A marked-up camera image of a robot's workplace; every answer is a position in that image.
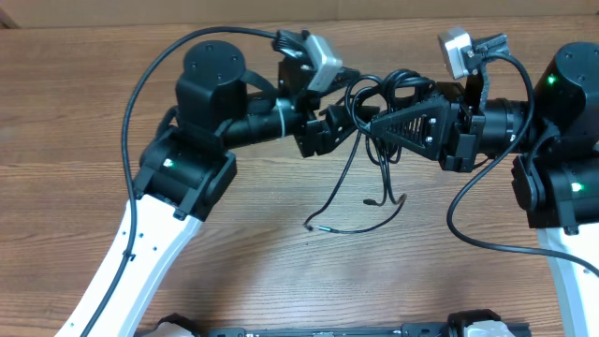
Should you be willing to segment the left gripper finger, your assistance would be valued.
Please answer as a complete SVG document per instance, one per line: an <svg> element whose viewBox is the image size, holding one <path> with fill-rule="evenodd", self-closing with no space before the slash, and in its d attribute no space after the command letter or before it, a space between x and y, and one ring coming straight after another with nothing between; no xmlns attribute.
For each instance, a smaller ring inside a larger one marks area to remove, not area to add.
<svg viewBox="0 0 599 337"><path fill-rule="evenodd" d="M357 117L368 123L380 109L376 106L361 106L356 110ZM347 107L329 105L322 111L325 117L325 136L328 140L345 140L357 130L354 118L350 116Z"/></svg>
<svg viewBox="0 0 599 337"><path fill-rule="evenodd" d="M336 92L341 90L355 81L360 75L359 70L343 66L329 85L327 91Z"/></svg>

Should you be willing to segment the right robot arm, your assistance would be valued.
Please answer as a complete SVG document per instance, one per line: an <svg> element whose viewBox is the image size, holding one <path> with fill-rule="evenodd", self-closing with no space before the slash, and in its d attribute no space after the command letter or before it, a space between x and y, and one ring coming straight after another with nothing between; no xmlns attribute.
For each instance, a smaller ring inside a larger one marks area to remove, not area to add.
<svg viewBox="0 0 599 337"><path fill-rule="evenodd" d="M473 173L475 159L513 156L512 187L548 258L569 336L598 332L598 47L573 42L554 55L523 101L488 96L487 65L510 61L503 37L445 48L457 81L391 108L369 124L376 138Z"/></svg>

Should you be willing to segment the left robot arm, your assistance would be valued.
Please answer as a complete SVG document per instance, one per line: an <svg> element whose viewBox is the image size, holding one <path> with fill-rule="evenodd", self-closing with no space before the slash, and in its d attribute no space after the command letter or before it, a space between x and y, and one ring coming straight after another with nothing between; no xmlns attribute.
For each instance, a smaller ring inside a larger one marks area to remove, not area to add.
<svg viewBox="0 0 599 337"><path fill-rule="evenodd" d="M315 117L320 99L358 77L322 37L274 49L279 83L251 71L242 52L208 40L183 58L170 108L128 184L119 230L66 323L63 336L133 335L183 248L232 183L235 150L293 137L303 156L327 154L352 132L339 107Z"/></svg>

